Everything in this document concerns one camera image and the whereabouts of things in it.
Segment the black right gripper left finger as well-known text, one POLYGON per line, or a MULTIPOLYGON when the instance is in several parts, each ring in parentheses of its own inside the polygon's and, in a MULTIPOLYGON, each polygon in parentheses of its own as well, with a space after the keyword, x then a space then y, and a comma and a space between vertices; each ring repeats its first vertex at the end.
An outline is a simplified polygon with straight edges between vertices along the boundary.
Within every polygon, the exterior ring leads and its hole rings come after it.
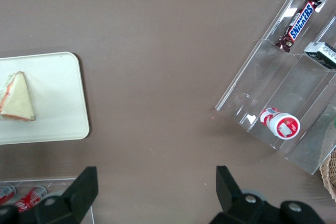
POLYGON ((21 213, 19 222, 81 223, 97 195, 97 168, 89 166, 60 196, 48 196, 21 213))

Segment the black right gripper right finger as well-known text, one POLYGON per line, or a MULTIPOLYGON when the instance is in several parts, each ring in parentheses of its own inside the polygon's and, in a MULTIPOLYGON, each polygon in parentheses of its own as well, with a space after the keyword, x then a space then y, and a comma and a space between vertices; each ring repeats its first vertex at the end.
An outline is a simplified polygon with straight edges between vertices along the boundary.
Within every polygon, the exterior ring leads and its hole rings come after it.
POLYGON ((278 223, 278 209, 243 193, 227 166, 216 167, 216 193, 222 212, 211 223, 278 223))

